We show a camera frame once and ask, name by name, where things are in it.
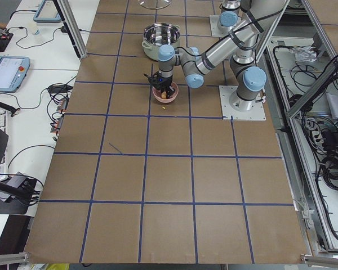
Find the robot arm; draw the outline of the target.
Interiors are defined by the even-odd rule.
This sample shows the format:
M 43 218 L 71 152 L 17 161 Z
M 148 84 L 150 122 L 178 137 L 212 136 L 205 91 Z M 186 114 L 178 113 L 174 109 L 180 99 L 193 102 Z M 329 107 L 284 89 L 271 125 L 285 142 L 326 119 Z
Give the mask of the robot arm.
M 228 11 L 229 18 L 223 23 L 229 27 L 228 34 L 203 53 L 194 48 L 162 45 L 158 51 L 159 70 L 148 78 L 150 85 L 163 97 L 172 97 L 174 66 L 181 66 L 187 85 L 199 88 L 204 76 L 230 57 L 230 67 L 239 85 L 229 103 L 237 111 L 251 110 L 267 79 L 266 73 L 254 64 L 256 39 L 274 26 L 286 6 L 287 1 L 241 1 L 242 19 L 238 21 L 237 14 Z
M 250 24 L 250 19 L 243 14 L 243 20 L 238 20 L 239 11 L 243 13 L 251 8 L 252 1 L 222 1 L 221 14 L 217 26 L 220 30 L 239 30 Z

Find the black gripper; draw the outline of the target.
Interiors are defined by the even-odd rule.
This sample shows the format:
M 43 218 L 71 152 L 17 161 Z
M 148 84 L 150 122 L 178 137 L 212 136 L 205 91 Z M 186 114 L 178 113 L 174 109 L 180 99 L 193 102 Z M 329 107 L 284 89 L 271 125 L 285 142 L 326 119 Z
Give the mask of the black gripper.
M 167 92 L 167 97 L 171 97 L 175 90 L 171 86 L 172 84 L 172 78 L 162 78 L 162 82 L 159 87 L 155 87 L 158 90 L 158 94 L 161 96 L 163 95 L 163 92 Z

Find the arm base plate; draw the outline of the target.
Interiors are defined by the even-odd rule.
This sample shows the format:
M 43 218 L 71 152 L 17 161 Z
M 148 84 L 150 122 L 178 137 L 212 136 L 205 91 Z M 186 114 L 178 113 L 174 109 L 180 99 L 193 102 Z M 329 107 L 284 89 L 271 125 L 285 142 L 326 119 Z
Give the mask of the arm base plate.
M 236 85 L 220 85 L 219 93 L 224 120 L 266 121 L 264 105 L 259 93 L 252 101 L 240 99 Z
M 229 33 L 229 30 L 233 29 L 238 22 L 237 15 L 224 14 L 211 15 L 210 27 L 211 35 L 213 37 L 224 37 Z

